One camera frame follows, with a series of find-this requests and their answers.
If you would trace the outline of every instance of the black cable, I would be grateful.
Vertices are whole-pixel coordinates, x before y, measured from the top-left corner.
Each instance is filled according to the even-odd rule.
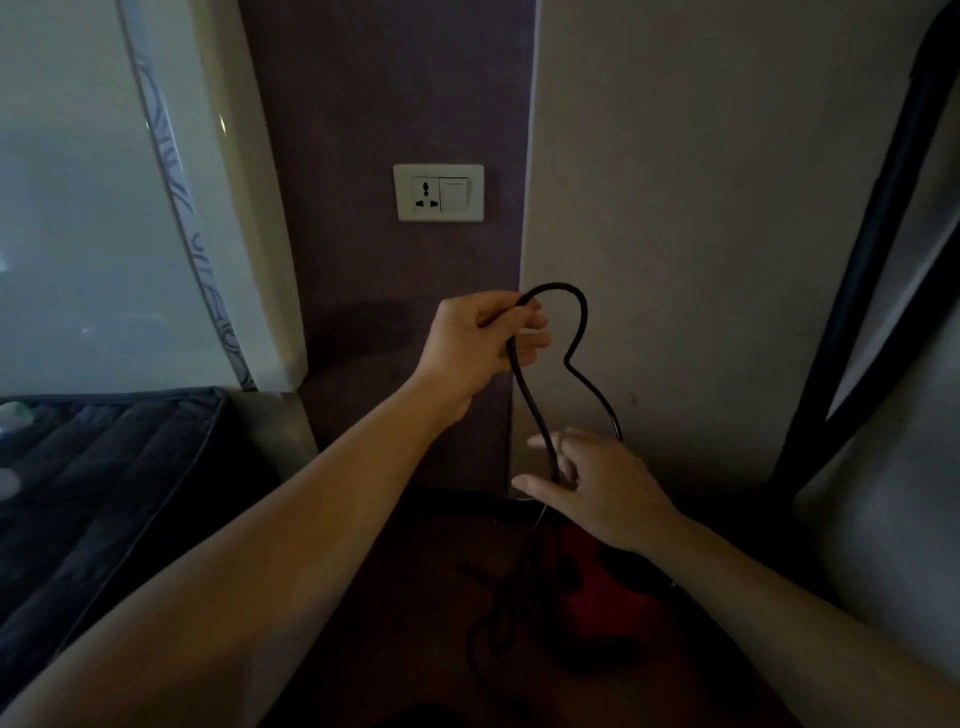
[[[574,335],[573,341],[570,342],[570,346],[564,355],[564,366],[568,372],[576,376],[584,384],[584,386],[587,387],[598,400],[600,400],[603,408],[607,410],[607,414],[610,416],[610,421],[613,425],[613,436],[622,443],[623,431],[620,429],[620,421],[616,418],[616,413],[613,411],[613,407],[611,407],[611,404],[607,401],[607,398],[603,396],[600,390],[593,386],[593,383],[585,376],[580,374],[580,372],[578,372],[570,363],[570,357],[572,357],[574,352],[577,351],[577,347],[580,346],[580,340],[584,338],[584,332],[587,330],[587,297],[584,296],[583,291],[581,291],[575,285],[571,285],[570,283],[543,283],[535,288],[531,288],[529,291],[520,296],[519,300],[516,302],[516,305],[526,305],[538,294],[545,291],[566,291],[567,293],[572,293],[574,296],[576,296],[577,301],[580,304],[580,325],[577,327],[577,333]],[[527,407],[530,409],[530,414],[534,416],[534,420],[537,421],[537,427],[540,430],[540,434],[543,435],[543,442],[546,444],[547,457],[550,458],[550,479],[558,485],[563,485],[563,475],[560,472],[560,463],[557,459],[557,450],[554,448],[553,442],[550,439],[550,428],[546,426],[546,421],[543,419],[543,415],[541,415],[540,410],[537,408],[537,403],[534,401],[533,395],[530,394],[530,388],[527,387],[526,379],[523,378],[523,372],[520,370],[520,363],[516,358],[516,339],[514,338],[507,342],[507,357],[510,359],[510,368],[514,370],[516,386],[520,388],[520,394],[523,395],[523,399],[526,401]]]
[[[570,358],[577,351],[577,347],[580,346],[581,339],[584,338],[584,332],[587,330],[587,297],[584,296],[583,291],[569,283],[544,283],[543,285],[538,285],[537,287],[530,289],[525,294],[520,296],[519,300],[516,302],[516,305],[526,305],[531,302],[535,296],[545,291],[566,291],[568,293],[572,293],[580,303],[580,325],[577,327],[577,333],[574,335],[573,341],[570,342],[570,346],[567,348],[566,354],[564,355],[564,366],[568,372],[576,376],[577,379],[579,379],[584,386],[586,386],[590,392],[592,392],[593,395],[600,400],[603,408],[607,410],[607,414],[610,416],[610,421],[613,425],[613,435],[618,441],[623,442],[623,431],[620,428],[620,421],[617,419],[616,413],[613,411],[613,407],[607,401],[607,398],[603,396],[600,390],[597,389],[589,379],[578,372],[570,363]],[[564,484],[563,474],[560,470],[560,461],[557,457],[557,450],[550,438],[550,428],[547,427],[546,420],[543,418],[543,415],[541,415],[540,410],[537,408],[537,403],[534,401],[533,395],[530,394],[530,389],[527,387],[527,382],[523,378],[523,372],[520,370],[520,363],[516,356],[516,339],[511,338],[507,342],[506,348],[507,356],[510,359],[510,367],[514,372],[514,376],[516,377],[516,384],[520,388],[520,393],[523,395],[523,398],[527,403],[527,407],[530,408],[530,412],[534,416],[534,420],[537,421],[537,427],[540,430],[540,434],[543,436],[543,442],[546,446],[547,456],[550,459],[550,479],[557,485],[564,486],[566,484]],[[488,651],[492,656],[504,654],[513,644],[514,633],[516,631],[516,613],[519,611],[518,598],[520,594],[520,588],[522,587],[523,576],[530,561],[530,551],[534,542],[534,535],[536,534],[537,528],[543,519],[543,515],[546,513],[546,509],[547,506],[544,505],[540,510],[540,515],[537,517],[533,528],[531,528],[530,533],[527,534],[523,549],[520,552],[519,558],[516,560],[516,566],[514,566],[514,569],[500,579],[497,583],[493,592],[493,604],[491,609],[483,617],[476,621],[467,632],[467,665],[470,669],[470,672],[473,673],[473,676],[476,678],[478,683],[483,685],[487,690],[497,697],[501,698],[516,713],[523,716],[525,716],[529,711],[526,698],[520,694],[504,692],[498,688],[489,677],[487,677],[487,675],[480,668],[480,666],[477,665],[476,662],[476,641],[484,631],[488,631],[490,635],[488,640]],[[557,565],[559,572],[561,559],[563,557],[563,544],[560,538],[559,527],[556,531],[556,537]]]

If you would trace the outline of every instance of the wall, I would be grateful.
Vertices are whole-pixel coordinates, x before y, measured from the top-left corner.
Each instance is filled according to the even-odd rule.
[[[576,362],[665,481],[771,471],[941,5],[543,0],[521,287],[584,289]],[[547,421],[609,431],[561,353],[529,376]]]
[[[960,680],[960,306],[893,395],[801,492],[848,609]]]
[[[413,371],[438,301],[517,283],[534,0],[242,0],[286,210],[321,445]],[[487,166],[479,225],[396,221],[392,165]],[[502,490],[510,382],[415,476]]]

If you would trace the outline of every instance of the bed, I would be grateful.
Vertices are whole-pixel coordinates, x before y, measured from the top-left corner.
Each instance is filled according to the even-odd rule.
[[[34,422],[0,435],[0,709],[279,482],[219,389],[16,400]]]

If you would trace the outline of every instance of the switch plate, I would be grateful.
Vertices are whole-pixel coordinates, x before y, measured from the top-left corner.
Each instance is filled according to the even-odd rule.
[[[395,164],[394,190],[400,222],[483,222],[482,164]],[[437,204],[430,206],[431,201]]]

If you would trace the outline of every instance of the hand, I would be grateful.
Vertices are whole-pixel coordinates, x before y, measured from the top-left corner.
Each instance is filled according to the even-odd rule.
[[[568,427],[554,433],[570,491],[535,475],[518,475],[514,487],[554,508],[605,544],[648,555],[668,539],[683,516],[643,464],[615,440]],[[543,448],[543,437],[527,441]]]
[[[516,336],[520,366],[537,360],[537,349],[550,344],[550,334],[520,333],[525,328],[544,328],[540,303],[515,307],[518,293],[490,291],[440,303],[420,364],[412,380],[443,393],[453,407],[452,422],[462,418],[470,400],[491,377],[510,371],[504,345]]]

